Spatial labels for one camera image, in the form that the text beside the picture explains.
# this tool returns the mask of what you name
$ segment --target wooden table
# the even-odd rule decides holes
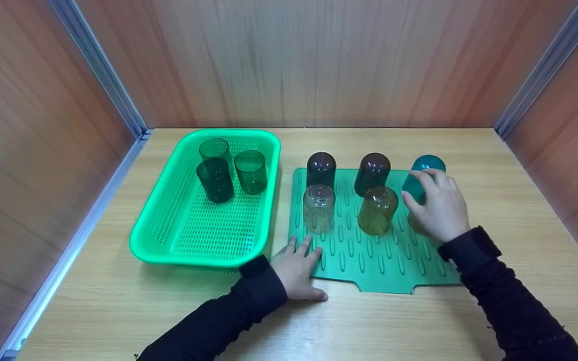
[[[235,274],[148,265],[128,235],[175,144],[187,129],[158,129],[21,352],[20,360],[131,360],[200,303],[229,290]],[[484,226],[525,285],[578,341],[578,246],[532,180],[491,129],[275,129],[282,142],[278,204],[270,235],[286,244],[292,173],[315,151],[340,168],[370,151],[393,169],[438,154],[465,194],[473,226]],[[500,359],[494,333],[461,286],[414,295],[358,292],[316,279],[330,300],[291,302],[241,335],[221,359]]]

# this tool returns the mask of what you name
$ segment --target left hand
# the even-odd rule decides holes
[[[323,254],[323,248],[316,247],[307,254],[312,243],[312,236],[305,240],[296,249],[296,237],[291,237],[289,244],[271,258],[271,267],[278,275],[289,299],[309,299],[313,301],[327,301],[327,293],[312,286],[309,277],[312,270]]]

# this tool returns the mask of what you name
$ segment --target black sleeve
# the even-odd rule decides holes
[[[504,361],[578,361],[574,338],[516,279],[514,271],[496,259],[500,252],[493,244],[495,252],[483,251],[492,249],[487,243],[491,240],[479,227],[441,246],[439,252],[454,262],[464,285],[479,301],[505,351]],[[462,265],[468,272],[463,272]]]
[[[240,267],[240,273],[231,292],[204,302],[147,346],[138,361],[213,359],[287,301],[282,282],[264,256]]]

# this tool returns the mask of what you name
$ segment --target green plastic basket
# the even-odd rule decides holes
[[[268,185],[248,195],[232,174],[234,197],[209,201],[195,174],[198,148],[211,138],[229,142],[231,157],[258,150],[266,160]],[[204,129],[186,135],[175,147],[130,235],[130,249],[148,263],[238,267],[259,255],[266,244],[278,174],[280,140],[264,130]]]

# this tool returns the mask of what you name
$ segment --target black cuff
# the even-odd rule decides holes
[[[244,265],[241,265],[239,271],[243,278],[253,278],[268,268],[270,268],[269,261],[261,254]]]
[[[501,256],[488,233],[481,227],[472,228],[439,247],[444,261],[452,261],[456,270],[468,275],[489,261]]]
[[[231,291],[241,296],[254,322],[287,302],[287,293],[269,261],[258,256],[240,267],[242,278]]]

